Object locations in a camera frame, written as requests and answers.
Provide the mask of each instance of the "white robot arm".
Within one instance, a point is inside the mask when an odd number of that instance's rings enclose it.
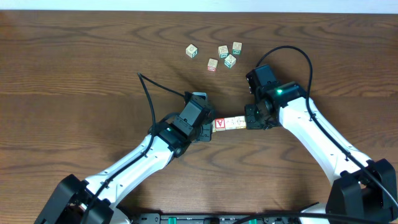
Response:
[[[318,111],[312,99],[310,106],[322,126],[345,147],[363,166],[367,166],[366,161],[371,158],[365,153],[360,152],[351,145]],[[305,98],[300,97],[288,102],[288,105],[279,111],[279,122],[288,129],[300,142],[307,148],[314,159],[321,166],[329,179],[330,185],[341,177],[343,171],[353,173],[359,167],[346,156],[319,130],[318,126],[311,121],[311,117],[305,106]]]
[[[131,151],[111,167],[96,175],[87,177],[85,179],[88,182],[87,189],[90,192],[97,192],[106,179],[110,178],[116,171],[144,152],[148,146],[150,137],[151,135],[148,134],[135,150]],[[109,183],[108,187],[101,192],[98,198],[100,200],[108,199],[111,203],[109,207],[115,209],[119,202],[145,178],[163,169],[171,161],[173,154],[174,153],[169,149],[169,144],[156,136],[146,156],[140,158],[133,165],[116,176],[113,181]]]

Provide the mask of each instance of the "cube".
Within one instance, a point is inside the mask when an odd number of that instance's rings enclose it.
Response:
[[[216,131],[224,131],[225,130],[225,121],[224,118],[220,118],[220,119],[215,119],[215,126],[216,126]]]
[[[216,132],[216,123],[215,123],[215,121],[211,122],[211,125],[212,125],[212,133],[215,133]]]
[[[185,49],[185,53],[187,53],[189,57],[194,58],[198,53],[198,49],[193,44],[190,44],[187,49]]]
[[[235,126],[236,129],[246,128],[246,119],[244,118],[244,116],[235,117]]]
[[[232,46],[232,54],[241,54],[242,51],[242,43],[239,42],[234,42],[233,46]]]
[[[228,47],[226,45],[218,47],[218,55],[220,58],[226,58],[228,56]]]
[[[234,64],[236,63],[236,58],[232,55],[228,55],[225,58],[224,64],[228,67],[228,68],[232,68],[232,66],[234,66]]]
[[[209,63],[207,63],[207,70],[209,71],[216,71],[218,61],[215,59],[209,59]]]
[[[225,121],[225,130],[236,129],[235,118],[224,118],[224,121]]]

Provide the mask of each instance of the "black mount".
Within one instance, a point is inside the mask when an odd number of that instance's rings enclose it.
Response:
[[[215,110],[206,95],[185,92],[185,102],[183,111],[170,124],[164,121],[157,125],[157,136],[169,144],[174,157],[180,157],[192,142],[211,141],[211,122]]]
[[[396,172],[385,159],[368,161],[370,171],[397,200]],[[349,215],[375,222],[388,223],[398,217],[398,210],[387,195],[374,182],[366,178],[362,170],[352,174],[344,171],[334,181],[326,205],[327,213]],[[331,224],[341,222],[329,221]]]
[[[80,181],[70,174],[57,185],[35,224],[70,224],[80,223],[83,211],[81,203],[89,203],[93,194],[86,189],[87,182]],[[108,200],[96,199],[95,206],[87,216],[87,223],[108,224],[111,221],[113,210],[109,208]]]

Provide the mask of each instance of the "wood grain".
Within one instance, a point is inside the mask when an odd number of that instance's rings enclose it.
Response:
[[[0,12],[0,223],[32,223],[55,186],[127,154],[151,125],[135,73],[204,91],[219,117],[252,103],[245,74],[294,45],[314,66],[312,97],[358,149],[398,168],[398,16],[355,14]],[[236,65],[209,72],[217,47],[242,42]],[[189,44],[198,47],[192,60]],[[266,60],[306,86],[297,52]],[[158,118],[183,102],[149,85]],[[261,212],[326,202],[330,186],[288,131],[232,130],[192,145],[123,202],[163,212]]]

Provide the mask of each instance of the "white wall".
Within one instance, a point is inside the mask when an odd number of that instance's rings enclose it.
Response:
[[[0,9],[398,14],[398,0],[0,0]]]

